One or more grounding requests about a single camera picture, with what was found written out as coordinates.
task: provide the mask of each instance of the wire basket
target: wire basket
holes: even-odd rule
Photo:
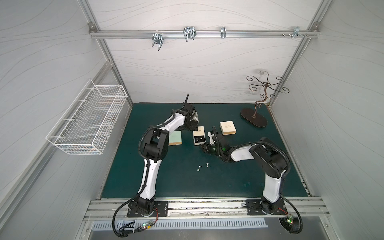
[[[92,88],[84,87],[89,90],[85,98],[75,100],[46,137],[67,154],[103,154],[127,99],[127,93],[121,85],[95,85],[93,82],[92,85]],[[71,117],[63,119],[78,102],[81,103]],[[55,129],[59,129],[57,132],[60,134],[52,136]]]

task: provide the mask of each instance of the red wire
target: red wire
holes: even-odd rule
[[[278,208],[279,210],[283,211],[285,213],[285,215],[289,214],[288,212],[284,211],[283,209],[281,208]]]
[[[157,220],[159,219],[159,212],[157,211],[157,208],[155,208],[155,210],[156,210],[156,221],[153,224],[155,224],[157,222]]]

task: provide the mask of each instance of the metal jewelry tree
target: metal jewelry tree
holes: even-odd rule
[[[265,103],[267,102],[267,100],[272,100],[274,99],[276,96],[275,96],[275,92],[280,92],[280,93],[289,93],[289,89],[288,88],[282,88],[281,91],[277,90],[277,89],[274,89],[275,85],[279,85],[281,83],[283,83],[285,81],[285,79],[283,79],[282,77],[276,77],[276,79],[279,81],[278,83],[275,83],[275,84],[271,84],[269,82],[269,73],[267,71],[260,71],[259,72],[260,75],[267,75],[266,77],[266,82],[262,82],[260,79],[256,78],[255,76],[248,76],[247,77],[247,80],[248,81],[253,81],[253,80],[257,80],[258,82],[261,83],[261,85],[258,85],[258,84],[251,84],[249,85],[249,90],[251,91],[257,91],[257,87],[263,87],[264,88],[264,93],[260,94],[260,97],[262,98],[261,100],[259,101],[256,101],[255,102],[255,110],[253,109],[250,109],[250,108],[243,108],[240,112],[241,116],[243,118],[245,118],[246,120],[248,120],[249,122],[251,122],[253,125],[255,125],[256,127],[265,127],[268,123],[267,119],[265,117],[263,117],[262,115],[260,115],[258,112],[257,112],[257,108],[261,108],[262,106],[262,103]],[[272,89],[274,92],[272,94],[269,95],[268,97],[268,94],[267,94],[267,89]]]

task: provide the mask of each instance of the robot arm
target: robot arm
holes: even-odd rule
[[[210,143],[202,146],[204,152],[216,154],[225,162],[249,159],[257,161],[265,173],[265,186],[260,204],[265,214],[272,214],[280,201],[282,179],[290,171],[287,155],[266,137],[255,143],[230,148],[223,135],[216,132],[215,128],[208,132],[208,136]]]
[[[144,157],[144,173],[139,196],[129,207],[142,215],[149,215],[153,211],[157,174],[160,163],[168,152],[169,135],[175,130],[198,129],[198,115],[194,106],[187,103],[188,96],[181,110],[174,111],[161,126],[150,127],[139,144],[140,153]]]

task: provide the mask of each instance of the metal slot vent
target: metal slot vent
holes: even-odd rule
[[[116,221],[119,228],[134,220]],[[135,220],[135,228],[148,220]],[[212,218],[212,219],[160,219],[150,229],[236,229],[236,228],[266,228],[264,218]],[[95,221],[94,231],[112,230],[111,221]]]

